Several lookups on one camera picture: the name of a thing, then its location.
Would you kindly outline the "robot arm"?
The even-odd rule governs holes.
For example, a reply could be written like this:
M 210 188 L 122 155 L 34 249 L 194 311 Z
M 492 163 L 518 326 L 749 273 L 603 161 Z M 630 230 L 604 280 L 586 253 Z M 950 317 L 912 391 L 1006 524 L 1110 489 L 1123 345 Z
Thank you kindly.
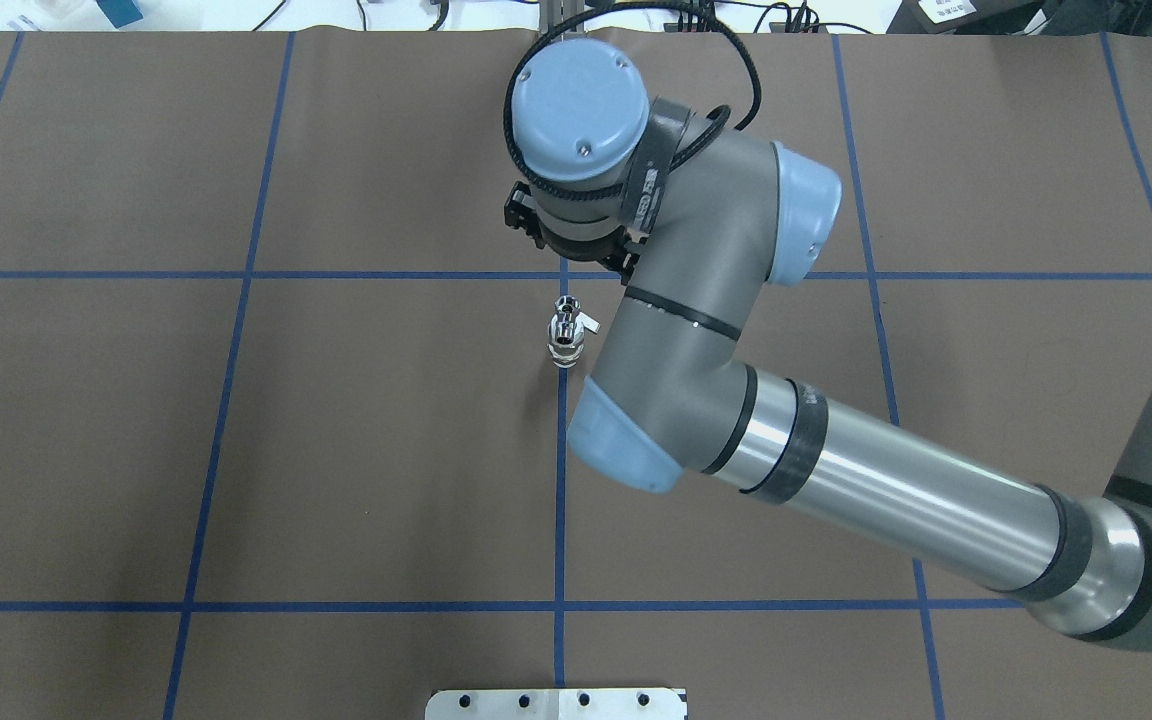
M 646 492 L 707 473 L 941 566 L 1053 632 L 1152 652 L 1152 391 L 1102 495 L 1074 498 L 742 363 L 761 288 L 804 281 L 844 185 L 728 118 L 650 97 L 598 38 L 539 38 L 509 77 L 522 181 L 506 223 L 623 282 L 567 429 L 575 455 Z

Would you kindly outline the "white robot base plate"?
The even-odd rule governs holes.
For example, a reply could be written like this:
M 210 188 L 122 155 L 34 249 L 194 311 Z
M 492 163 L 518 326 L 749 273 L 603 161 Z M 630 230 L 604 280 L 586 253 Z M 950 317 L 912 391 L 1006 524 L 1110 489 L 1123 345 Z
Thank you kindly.
M 425 719 L 689 719 L 684 689 L 668 687 L 453 689 L 429 698 Z

